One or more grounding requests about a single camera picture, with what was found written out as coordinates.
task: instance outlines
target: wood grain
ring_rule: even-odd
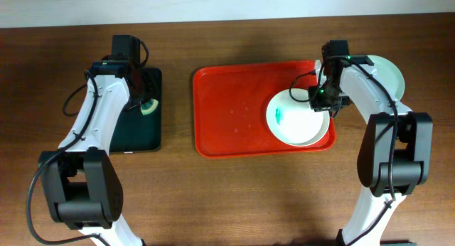
[[[38,156],[68,133],[74,120],[61,114],[62,103],[83,83],[82,71],[110,52],[116,33],[142,39],[149,65],[164,75],[161,150],[112,156],[124,216],[147,245],[272,245],[336,236],[360,191],[355,163],[365,125],[355,107],[337,118],[337,142],[328,151],[211,161],[194,147],[191,77],[208,65],[320,58],[321,46],[340,38],[349,40],[351,53],[395,63],[406,80],[402,101],[434,120],[429,180],[397,209],[382,238],[455,242],[455,14],[422,14],[1,29],[1,245],[38,244],[25,220]],[[77,235],[51,221],[41,186],[32,209],[43,237]]]

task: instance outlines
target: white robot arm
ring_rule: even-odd
[[[428,177],[432,119],[402,104],[382,83],[367,56],[350,57],[347,41],[327,43],[323,64],[321,69],[328,71],[328,77],[322,86],[309,88],[311,107],[315,111],[339,111],[352,101],[368,124],[358,156],[363,186],[351,219],[338,233],[337,245],[379,246],[396,207]],[[396,113],[390,100],[395,103]],[[390,149],[391,141],[395,148],[394,126],[400,141],[407,143],[406,149]],[[390,164],[394,172],[389,173],[390,152],[394,153]],[[396,193],[391,193],[390,184]]]
[[[143,63],[140,45],[147,54]],[[148,104],[156,94],[151,75],[142,70],[148,55],[138,38],[114,36],[112,54],[86,71],[87,94],[73,128],[57,151],[41,154],[28,193],[28,227],[37,241],[57,245],[90,238],[99,246],[145,246],[122,215],[123,190],[109,160],[109,146],[120,113]],[[78,172],[86,182],[68,179]],[[47,241],[36,233],[30,204],[40,175],[52,219],[85,236]]]

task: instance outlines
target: white plate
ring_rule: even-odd
[[[292,89],[299,100],[308,99],[308,92]],[[328,111],[315,112],[309,102],[297,102],[289,96],[289,90],[276,94],[266,111],[267,125],[280,141],[292,146],[309,146],[326,134],[330,125]]]
[[[389,60],[376,56],[368,55],[371,61],[375,64],[375,68],[378,70],[378,77],[390,92],[395,93],[395,97],[401,100],[405,93],[405,79],[400,69],[390,62]]]

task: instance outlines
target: black cable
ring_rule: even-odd
[[[145,66],[145,64],[147,63],[147,60],[149,59],[149,49],[147,48],[147,46],[141,39],[138,39],[138,40],[139,40],[139,43],[142,45],[142,47],[144,47],[145,54],[146,54],[145,60],[142,61],[142,63],[139,65],[141,68],[143,68]]]
[[[354,240],[352,240],[351,242],[349,242],[346,246],[351,246],[353,245],[354,243],[356,243],[357,241],[359,241],[360,239],[362,239],[365,235],[369,234],[373,229],[375,229],[376,225],[381,221],[382,217],[384,216],[384,214],[387,212],[388,209],[390,209],[392,207],[392,203],[394,202],[394,200],[389,200],[388,202],[385,203],[385,206],[384,208],[381,210],[381,212],[379,213],[378,217],[376,218],[375,222],[365,231],[365,232],[362,232],[362,234],[360,234],[359,236],[357,236]]]
[[[295,101],[297,101],[297,102],[305,103],[305,102],[310,101],[311,98],[309,98],[309,99],[307,99],[307,100],[298,100],[297,98],[295,98],[295,97],[292,95],[292,88],[298,83],[298,81],[299,81],[299,79],[300,79],[301,77],[303,77],[303,76],[305,76],[305,75],[315,75],[315,74],[316,74],[316,71],[315,71],[315,70],[312,70],[312,71],[309,71],[309,72],[307,72],[307,73],[304,73],[303,75],[297,76],[297,77],[294,79],[294,81],[292,81],[291,86],[289,87],[289,96],[290,96],[293,100],[295,100]]]
[[[338,116],[338,114],[340,113],[340,110],[341,110],[341,100],[338,100],[338,108],[335,111],[335,113],[331,115],[331,117],[335,119]]]
[[[80,130],[80,133],[75,134],[75,138],[68,145],[58,149],[57,153],[55,153],[47,161],[45,161],[38,167],[38,169],[35,172],[35,175],[33,176],[32,181],[31,181],[30,188],[28,189],[27,200],[26,200],[26,218],[27,218],[28,229],[30,230],[30,233],[32,234],[32,236],[37,241],[39,241],[40,243],[42,243],[44,245],[60,245],[60,244],[76,242],[76,241],[84,240],[84,239],[88,239],[88,238],[97,238],[101,243],[103,243],[106,246],[109,246],[109,244],[105,240],[103,240],[100,237],[100,235],[98,235],[98,234],[83,235],[83,236],[79,236],[79,237],[74,237],[74,238],[65,239],[65,240],[58,240],[58,241],[45,240],[38,235],[35,228],[33,227],[33,222],[31,220],[31,199],[32,199],[32,195],[33,195],[33,189],[35,188],[35,185],[36,185],[36,181],[38,181],[38,178],[41,175],[41,173],[43,173],[44,169],[46,169],[54,161],[58,160],[57,157],[59,157],[62,153],[64,153],[66,150],[68,150],[70,147],[74,146],[79,140],[82,139],[82,136],[85,133],[85,131],[87,130],[87,128],[90,124],[90,121],[92,120],[93,114],[95,113],[95,109],[96,109],[97,101],[98,101],[98,97],[99,97],[98,96],[98,87],[97,87],[97,83],[96,83],[95,79],[93,78],[93,75],[89,71],[85,71],[85,72],[86,72],[87,76],[89,77],[89,79],[92,81],[94,91],[95,91],[93,94],[92,108],[90,109],[90,113],[88,114],[87,120],[85,121],[85,124],[82,127],[82,129]]]
[[[66,106],[68,105],[68,103],[70,102],[70,100],[79,92],[81,91],[81,89],[87,87],[87,84],[84,84],[82,86],[80,86],[78,89],[76,89],[73,93],[71,93],[71,95],[65,100],[65,103],[63,103],[63,108],[62,108],[62,111],[63,111],[63,114],[65,116],[68,116],[68,117],[73,117],[73,116],[76,116],[77,114],[79,114],[79,112],[76,112],[76,113],[72,113],[72,114],[68,114],[66,112]]]
[[[317,94],[318,94],[319,87],[320,87],[319,84],[320,84],[320,81],[321,81],[321,78],[322,78],[322,71],[323,71],[323,69],[324,69],[324,65],[326,64],[326,62],[327,62],[328,60],[334,59],[334,58],[344,58],[344,57],[343,57],[343,56],[333,56],[333,57],[327,58],[325,61],[322,62],[321,68],[319,69],[319,75],[318,75],[318,82],[317,82],[317,84],[316,84],[316,90],[314,91],[314,94],[313,94],[312,96],[310,96],[307,100],[297,100],[296,98],[294,98],[294,97],[292,96],[291,89],[293,88],[293,86],[295,86],[295,84],[297,84],[296,80],[292,82],[291,87],[289,88],[289,96],[291,96],[291,98],[292,98],[293,100],[295,100],[295,101],[297,101],[297,102],[301,102],[301,103],[305,103],[305,102],[312,101],[312,99],[314,99],[314,98],[317,96]]]

